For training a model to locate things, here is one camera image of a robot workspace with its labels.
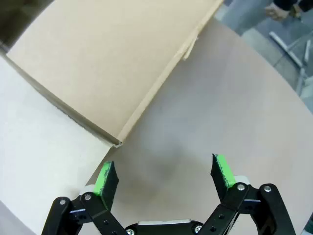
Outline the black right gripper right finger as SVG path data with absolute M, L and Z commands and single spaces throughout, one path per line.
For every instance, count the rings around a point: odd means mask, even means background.
M 293 235 L 295 229 L 278 188 L 236 181 L 224 155 L 212 155 L 211 177 L 220 204 L 202 226 L 204 235 L 227 235 L 241 214 L 248 214 L 260 235 Z

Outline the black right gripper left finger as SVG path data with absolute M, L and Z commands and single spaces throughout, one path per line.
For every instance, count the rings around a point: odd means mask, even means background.
M 92 223 L 102 235 L 126 235 L 125 228 L 111 213 L 118 182 L 114 162 L 105 162 L 90 191 L 74 200 L 54 199 L 42 234 L 77 235 L 84 224 Z

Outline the person's left hand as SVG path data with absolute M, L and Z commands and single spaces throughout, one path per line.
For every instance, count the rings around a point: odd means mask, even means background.
M 274 4 L 273 2 L 264 8 L 265 13 L 275 21 L 281 21 L 288 15 L 294 13 L 294 7 L 292 6 L 289 10 L 284 10 Z

